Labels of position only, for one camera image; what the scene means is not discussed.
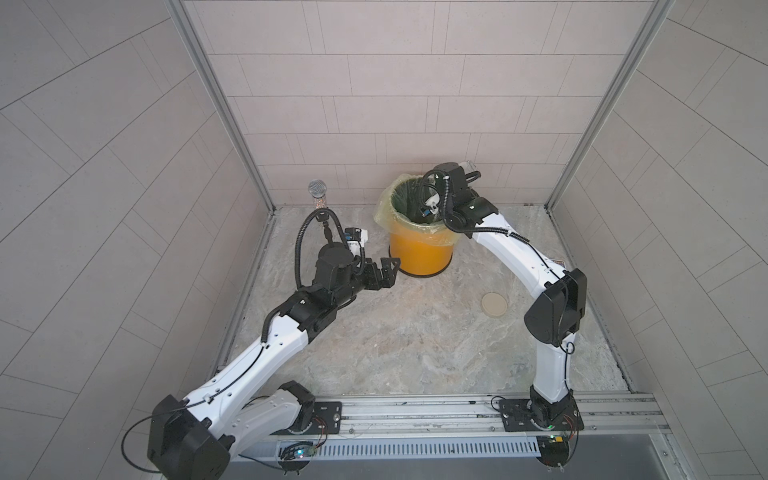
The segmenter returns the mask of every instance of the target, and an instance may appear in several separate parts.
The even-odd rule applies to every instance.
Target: round lid
[[[501,318],[507,313],[507,300],[498,293],[486,293],[480,304],[483,313],[491,318]]]

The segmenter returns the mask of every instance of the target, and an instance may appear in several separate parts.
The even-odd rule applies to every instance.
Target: metal vent grille
[[[381,458],[478,458],[538,457],[533,437],[513,439],[357,439],[329,440],[315,460],[361,460]]]

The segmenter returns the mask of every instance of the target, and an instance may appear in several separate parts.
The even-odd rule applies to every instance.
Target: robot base
[[[531,387],[531,399],[502,399],[498,402],[498,409],[502,413],[505,432],[569,432],[573,429],[571,425],[574,420],[575,429],[584,430],[573,392],[559,402],[550,404],[538,398]]]

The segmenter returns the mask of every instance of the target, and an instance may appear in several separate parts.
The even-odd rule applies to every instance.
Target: robotic arm
[[[441,212],[450,230],[465,233],[493,252],[536,299],[525,314],[525,325],[537,340],[528,411],[538,428],[551,430],[576,409],[568,387],[568,356],[574,351],[575,333],[584,316],[586,277],[579,270],[562,269],[539,253],[493,204],[469,188],[468,177],[472,181],[479,172],[465,174],[455,163],[440,164],[422,181],[432,175],[442,192],[439,206],[433,203],[432,211]],[[315,218],[324,222],[328,244],[320,249],[312,285],[302,286],[301,240]],[[332,240],[329,218],[334,220],[341,242]],[[155,407],[147,456],[169,480],[215,480],[230,458],[254,442],[281,429],[302,432],[310,425],[315,397],[297,382],[283,384],[268,398],[251,399],[358,292],[394,285],[399,259],[382,258],[379,269],[365,258],[366,239],[364,230],[344,231],[327,208],[306,218],[296,239],[297,290],[266,316],[261,339],[184,399],[169,395]]]
[[[433,174],[445,225],[489,249],[536,299],[525,314],[525,326],[537,341],[529,409],[537,427],[551,430],[578,410],[568,386],[568,356],[575,350],[584,317],[587,277],[579,269],[563,269],[536,250],[498,208],[471,189],[468,179],[476,180],[479,172],[465,174],[456,163],[440,164],[422,182]]]

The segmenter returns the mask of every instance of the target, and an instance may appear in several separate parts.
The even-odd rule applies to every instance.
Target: orange trash bin
[[[374,220],[389,231],[389,255],[400,259],[400,271],[416,277],[435,276],[448,268],[453,246],[461,238],[440,220],[436,223],[414,223],[392,205],[392,195],[402,183],[418,179],[403,174],[386,188],[379,198]]]

